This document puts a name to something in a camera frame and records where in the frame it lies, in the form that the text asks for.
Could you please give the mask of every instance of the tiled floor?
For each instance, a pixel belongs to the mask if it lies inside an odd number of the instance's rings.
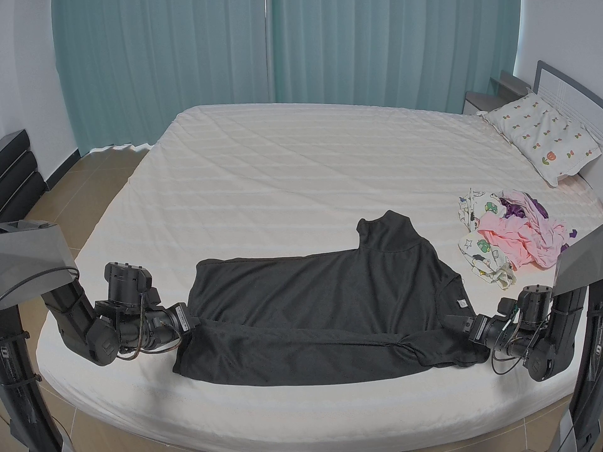
[[[146,151],[109,149],[81,159],[53,188],[42,196],[28,215],[30,219],[56,222],[61,226],[73,256],[77,256],[94,226],[117,192],[125,185]],[[28,347],[35,362],[35,348],[41,327],[46,319],[46,308],[41,298],[19,305],[23,327],[31,338]],[[159,444],[105,424],[78,411],[61,398],[45,381],[42,393],[53,417],[71,433],[77,452],[133,452],[174,451],[178,447]],[[521,452],[531,448],[544,452],[551,441],[564,407],[565,398],[550,407],[521,419],[503,429],[467,441],[441,445],[420,452]],[[0,404],[0,416],[8,420]],[[593,448],[599,452],[601,440]],[[4,452],[23,452],[26,448],[15,441],[8,426],[0,422],[0,449]]]

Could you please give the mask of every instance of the wall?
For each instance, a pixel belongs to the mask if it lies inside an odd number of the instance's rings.
[[[515,75],[544,60],[603,97],[603,0],[522,0]]]
[[[47,179],[77,149],[55,67],[50,0],[0,0],[0,135],[26,128]]]

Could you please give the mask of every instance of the teal curtain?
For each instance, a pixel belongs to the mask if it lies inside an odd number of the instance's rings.
[[[272,0],[277,102],[461,112],[513,72],[520,0]]]
[[[79,152],[154,143],[200,104],[267,102],[264,0],[52,0]]]

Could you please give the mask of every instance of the mattress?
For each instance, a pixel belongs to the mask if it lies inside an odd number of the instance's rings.
[[[77,265],[91,301],[106,299],[108,261],[146,267],[165,305],[186,301],[207,258],[304,256],[356,248],[360,218],[409,216],[459,272],[477,313],[554,269],[526,265],[506,292],[473,275],[457,243],[458,197],[515,188],[585,236],[603,206],[580,177],[552,189],[477,116],[379,107],[250,104],[179,114],[109,205]],[[577,335],[583,344],[585,320]],[[152,439],[214,451],[399,452],[466,439],[571,393],[579,353],[542,383],[490,363],[398,379],[249,387],[172,373],[175,352],[103,368],[65,348],[48,315],[37,360],[82,411]]]

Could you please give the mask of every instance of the pink clothing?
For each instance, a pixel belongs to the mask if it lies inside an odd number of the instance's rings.
[[[522,192],[503,191],[500,197],[523,207],[526,217],[498,218],[487,212],[479,221],[478,232],[507,255],[513,269],[531,261],[544,268],[552,267],[569,239],[565,222],[545,219]]]

